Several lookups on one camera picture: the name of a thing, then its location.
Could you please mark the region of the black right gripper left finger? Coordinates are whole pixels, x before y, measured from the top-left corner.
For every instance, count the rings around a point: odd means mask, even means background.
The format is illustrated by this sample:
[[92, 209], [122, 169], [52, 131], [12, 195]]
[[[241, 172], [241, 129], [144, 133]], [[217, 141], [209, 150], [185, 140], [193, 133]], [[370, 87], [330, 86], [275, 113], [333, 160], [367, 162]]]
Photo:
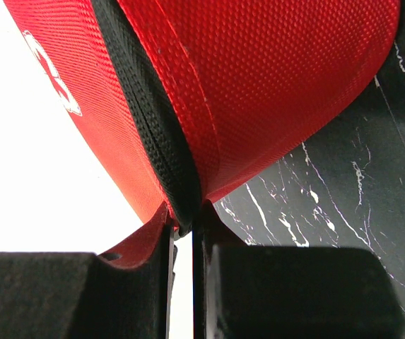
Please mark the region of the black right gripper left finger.
[[172, 265], [165, 204], [102, 254], [0, 252], [0, 338], [166, 338]]

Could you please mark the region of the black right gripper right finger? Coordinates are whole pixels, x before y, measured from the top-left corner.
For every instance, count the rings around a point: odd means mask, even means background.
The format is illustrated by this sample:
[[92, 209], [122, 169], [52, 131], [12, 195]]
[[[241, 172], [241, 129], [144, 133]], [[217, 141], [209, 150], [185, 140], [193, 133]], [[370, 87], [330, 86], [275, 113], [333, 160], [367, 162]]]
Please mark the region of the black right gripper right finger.
[[193, 223], [195, 338], [401, 338], [386, 270], [359, 248], [249, 246], [205, 202]]

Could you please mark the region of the red black medicine case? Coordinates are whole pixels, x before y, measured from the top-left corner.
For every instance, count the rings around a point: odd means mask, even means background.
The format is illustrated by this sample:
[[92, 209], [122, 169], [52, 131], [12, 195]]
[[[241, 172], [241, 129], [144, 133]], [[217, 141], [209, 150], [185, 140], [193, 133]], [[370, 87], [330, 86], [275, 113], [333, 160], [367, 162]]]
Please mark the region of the red black medicine case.
[[76, 128], [143, 220], [179, 236], [320, 130], [384, 63], [399, 1], [7, 1]]

